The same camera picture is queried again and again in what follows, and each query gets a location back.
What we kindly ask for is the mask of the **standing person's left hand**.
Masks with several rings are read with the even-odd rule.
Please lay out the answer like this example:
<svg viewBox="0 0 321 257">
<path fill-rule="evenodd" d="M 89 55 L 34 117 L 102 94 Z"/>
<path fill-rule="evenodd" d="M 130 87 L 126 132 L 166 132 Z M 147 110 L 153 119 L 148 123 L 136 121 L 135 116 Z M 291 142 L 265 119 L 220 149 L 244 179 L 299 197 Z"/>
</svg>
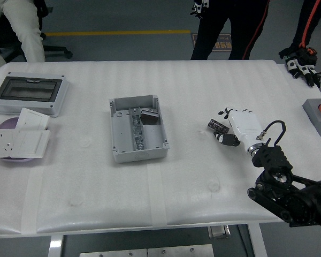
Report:
<svg viewBox="0 0 321 257">
<path fill-rule="evenodd" d="M 317 51 L 314 48 L 285 48 L 279 57 L 286 63 L 287 71 L 294 79 L 303 77 L 309 87 L 321 88 L 321 72 L 315 70 Z"/>
</svg>

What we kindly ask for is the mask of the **standing person's right hand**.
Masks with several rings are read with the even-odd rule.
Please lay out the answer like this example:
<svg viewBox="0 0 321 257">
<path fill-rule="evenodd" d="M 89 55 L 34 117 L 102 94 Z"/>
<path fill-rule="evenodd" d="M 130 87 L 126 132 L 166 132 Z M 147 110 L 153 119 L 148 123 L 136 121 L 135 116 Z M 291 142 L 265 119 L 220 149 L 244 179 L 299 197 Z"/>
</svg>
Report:
<svg viewBox="0 0 321 257">
<path fill-rule="evenodd" d="M 202 19 L 204 13 L 209 8 L 209 4 L 209 0 L 194 0 L 194 5 L 190 15 L 194 15 L 195 17 Z"/>
</svg>

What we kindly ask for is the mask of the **robot right hand white shell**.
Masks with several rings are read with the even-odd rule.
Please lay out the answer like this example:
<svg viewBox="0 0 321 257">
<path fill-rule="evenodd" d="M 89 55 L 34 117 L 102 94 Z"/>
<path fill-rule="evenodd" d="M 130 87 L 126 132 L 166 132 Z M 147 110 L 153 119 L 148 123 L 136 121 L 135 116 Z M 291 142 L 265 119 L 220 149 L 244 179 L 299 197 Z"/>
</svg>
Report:
<svg viewBox="0 0 321 257">
<path fill-rule="evenodd" d="M 250 156 L 256 154 L 258 149 L 263 145 L 263 140 L 257 139 L 262 132 L 262 127 L 256 115 L 247 109 L 229 108 L 219 112 L 219 114 L 225 114 L 225 119 L 229 121 L 234 132 L 234 134 L 228 134 L 214 131 L 213 134 L 219 143 L 233 147 L 243 144 L 247 154 Z"/>
</svg>

